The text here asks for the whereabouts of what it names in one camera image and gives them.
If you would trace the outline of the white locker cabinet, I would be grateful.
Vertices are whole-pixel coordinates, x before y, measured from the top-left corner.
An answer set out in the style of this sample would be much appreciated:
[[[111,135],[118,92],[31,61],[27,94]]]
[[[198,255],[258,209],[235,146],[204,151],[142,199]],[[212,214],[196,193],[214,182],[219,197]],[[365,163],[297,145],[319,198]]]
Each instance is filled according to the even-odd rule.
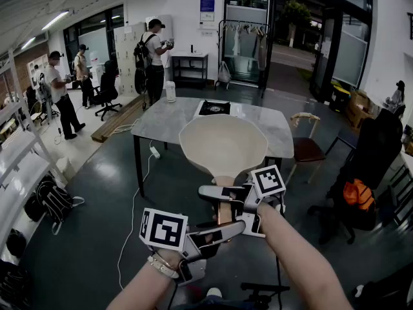
[[[145,30],[145,23],[114,29],[116,58],[121,84],[119,89],[125,96],[138,96],[134,81],[136,71],[134,49]]]

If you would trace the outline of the small black bag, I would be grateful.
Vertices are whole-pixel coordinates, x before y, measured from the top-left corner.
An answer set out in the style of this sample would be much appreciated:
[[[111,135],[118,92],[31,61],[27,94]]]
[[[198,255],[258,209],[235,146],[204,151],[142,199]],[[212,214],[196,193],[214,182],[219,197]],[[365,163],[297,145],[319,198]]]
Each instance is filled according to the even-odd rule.
[[[12,229],[6,240],[6,248],[12,256],[21,258],[26,249],[26,238],[24,234],[16,229]]]

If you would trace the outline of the white wristband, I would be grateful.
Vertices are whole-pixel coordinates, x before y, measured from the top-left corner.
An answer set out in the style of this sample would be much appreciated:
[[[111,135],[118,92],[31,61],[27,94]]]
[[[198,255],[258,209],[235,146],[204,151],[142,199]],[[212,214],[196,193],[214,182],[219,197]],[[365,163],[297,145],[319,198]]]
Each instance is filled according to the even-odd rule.
[[[156,270],[158,270],[160,273],[162,273],[163,275],[171,278],[171,279],[178,279],[179,278],[179,274],[169,268],[167,265],[165,265],[161,260],[158,260],[156,257],[154,256],[149,256],[147,258],[147,262],[154,267]]]

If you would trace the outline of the black metal stand base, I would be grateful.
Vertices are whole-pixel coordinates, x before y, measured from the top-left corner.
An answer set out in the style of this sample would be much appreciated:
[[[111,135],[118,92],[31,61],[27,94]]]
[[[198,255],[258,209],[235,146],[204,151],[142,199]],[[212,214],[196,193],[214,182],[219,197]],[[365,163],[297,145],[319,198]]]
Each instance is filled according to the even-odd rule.
[[[266,285],[243,282],[240,285],[242,291],[251,291],[252,293],[246,299],[246,302],[252,302],[256,310],[269,310],[269,305],[274,296],[277,296],[279,310],[282,310],[281,294],[290,290],[290,287],[284,285]]]

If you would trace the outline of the cardboard box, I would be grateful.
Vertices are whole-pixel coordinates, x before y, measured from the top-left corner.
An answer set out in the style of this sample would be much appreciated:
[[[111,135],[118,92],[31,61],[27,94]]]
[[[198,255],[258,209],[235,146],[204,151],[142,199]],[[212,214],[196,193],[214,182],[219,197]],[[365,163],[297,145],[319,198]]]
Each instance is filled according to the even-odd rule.
[[[351,90],[350,100],[345,109],[345,117],[355,132],[359,132],[367,118],[375,118],[369,109],[370,99],[368,96],[363,91]]]

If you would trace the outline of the black swivel office chair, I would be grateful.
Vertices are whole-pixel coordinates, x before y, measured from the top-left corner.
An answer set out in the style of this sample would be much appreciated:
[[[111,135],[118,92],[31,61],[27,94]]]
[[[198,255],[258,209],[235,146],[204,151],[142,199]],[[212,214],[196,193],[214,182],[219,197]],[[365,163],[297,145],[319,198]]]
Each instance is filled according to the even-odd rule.
[[[101,121],[107,112],[119,112],[116,107],[122,107],[122,104],[113,104],[113,100],[117,99],[119,93],[116,90],[115,82],[117,75],[117,64],[113,60],[108,60],[104,64],[104,72],[101,75],[101,82],[98,87],[95,87],[96,95],[94,96],[93,104],[101,105],[103,108],[95,112],[95,116],[101,115]]]

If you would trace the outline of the large black bag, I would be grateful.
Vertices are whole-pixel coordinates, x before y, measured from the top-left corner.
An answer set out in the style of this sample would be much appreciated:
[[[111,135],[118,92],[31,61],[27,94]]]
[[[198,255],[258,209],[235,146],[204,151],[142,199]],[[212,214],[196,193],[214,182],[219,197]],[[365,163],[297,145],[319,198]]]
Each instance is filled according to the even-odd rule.
[[[352,291],[356,310],[413,310],[413,280],[409,284],[369,282]]]

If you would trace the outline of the person's right forearm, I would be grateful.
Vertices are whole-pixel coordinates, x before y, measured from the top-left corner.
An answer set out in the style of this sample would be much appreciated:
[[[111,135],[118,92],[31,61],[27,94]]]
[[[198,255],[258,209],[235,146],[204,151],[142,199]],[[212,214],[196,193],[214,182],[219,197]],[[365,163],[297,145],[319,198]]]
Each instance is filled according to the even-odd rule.
[[[309,310],[353,310],[327,259],[281,213],[260,203],[261,230]]]

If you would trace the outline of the dark desk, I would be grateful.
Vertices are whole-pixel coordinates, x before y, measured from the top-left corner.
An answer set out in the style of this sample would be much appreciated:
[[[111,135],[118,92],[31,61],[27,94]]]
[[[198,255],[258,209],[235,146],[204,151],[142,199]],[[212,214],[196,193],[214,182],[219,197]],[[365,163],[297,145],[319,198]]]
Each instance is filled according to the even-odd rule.
[[[356,150],[357,144],[358,144],[358,135],[356,133],[354,133],[351,130],[347,130],[347,129],[341,129],[336,138],[334,139],[334,141],[331,143],[331,145],[329,146],[329,148],[327,149],[325,155],[327,156],[329,154],[329,152],[333,149],[333,147],[335,146],[335,144],[340,141],[342,143],[344,143],[345,145],[347,145],[350,148],[350,152],[346,158],[346,161],[350,161],[354,155],[354,152]]]

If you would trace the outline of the black and white backpack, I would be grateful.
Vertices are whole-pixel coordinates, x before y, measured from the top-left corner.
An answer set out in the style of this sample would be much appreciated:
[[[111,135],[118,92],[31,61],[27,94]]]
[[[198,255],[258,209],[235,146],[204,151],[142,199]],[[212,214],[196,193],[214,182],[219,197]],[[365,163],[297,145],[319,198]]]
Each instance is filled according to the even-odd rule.
[[[52,219],[52,234],[58,235],[63,222],[74,207],[84,204],[85,199],[80,196],[71,197],[69,193],[60,188],[55,178],[46,174],[35,191],[29,196],[24,205],[26,215],[38,222],[44,215]]]

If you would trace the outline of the black striped bag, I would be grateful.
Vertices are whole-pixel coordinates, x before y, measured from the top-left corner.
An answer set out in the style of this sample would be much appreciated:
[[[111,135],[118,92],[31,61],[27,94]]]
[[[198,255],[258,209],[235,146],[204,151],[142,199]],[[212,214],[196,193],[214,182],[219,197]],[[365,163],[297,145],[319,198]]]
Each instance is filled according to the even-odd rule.
[[[0,259],[0,310],[28,310],[29,273]]]

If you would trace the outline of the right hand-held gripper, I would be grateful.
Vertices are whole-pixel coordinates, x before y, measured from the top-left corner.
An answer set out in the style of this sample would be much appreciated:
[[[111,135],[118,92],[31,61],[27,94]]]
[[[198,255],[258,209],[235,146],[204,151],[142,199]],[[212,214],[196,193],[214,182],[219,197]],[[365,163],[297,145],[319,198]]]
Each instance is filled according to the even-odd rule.
[[[203,185],[198,188],[198,196],[207,201],[230,202],[232,222],[244,221],[244,235],[264,238],[260,233],[261,217],[257,208],[264,199],[275,198],[279,204],[275,209],[284,214],[285,183],[277,165],[263,167],[250,172],[251,182],[241,187]]]

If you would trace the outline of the beige wooden wok pan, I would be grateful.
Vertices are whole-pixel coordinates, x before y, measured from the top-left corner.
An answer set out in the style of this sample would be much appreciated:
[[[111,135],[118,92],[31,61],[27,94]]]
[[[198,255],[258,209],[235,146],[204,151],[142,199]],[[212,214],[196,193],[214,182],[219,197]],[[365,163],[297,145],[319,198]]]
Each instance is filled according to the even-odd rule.
[[[179,143],[187,160],[220,187],[244,184],[242,177],[262,164],[268,149],[255,124],[226,114],[194,118],[180,131]]]

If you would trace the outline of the person's left hand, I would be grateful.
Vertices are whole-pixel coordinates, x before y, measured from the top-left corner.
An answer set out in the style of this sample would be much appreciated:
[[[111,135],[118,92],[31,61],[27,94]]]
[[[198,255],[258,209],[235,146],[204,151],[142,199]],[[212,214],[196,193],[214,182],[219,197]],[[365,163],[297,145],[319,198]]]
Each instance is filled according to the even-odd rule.
[[[182,261],[181,255],[170,249],[159,249],[152,255],[152,257],[175,272],[179,269],[179,264]]]

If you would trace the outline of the person's left forearm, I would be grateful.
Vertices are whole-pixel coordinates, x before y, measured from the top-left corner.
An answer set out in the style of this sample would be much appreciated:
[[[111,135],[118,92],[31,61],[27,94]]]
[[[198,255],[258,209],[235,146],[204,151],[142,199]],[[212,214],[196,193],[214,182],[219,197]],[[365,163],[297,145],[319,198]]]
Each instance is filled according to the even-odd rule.
[[[171,283],[170,277],[146,263],[106,310],[152,310]]]

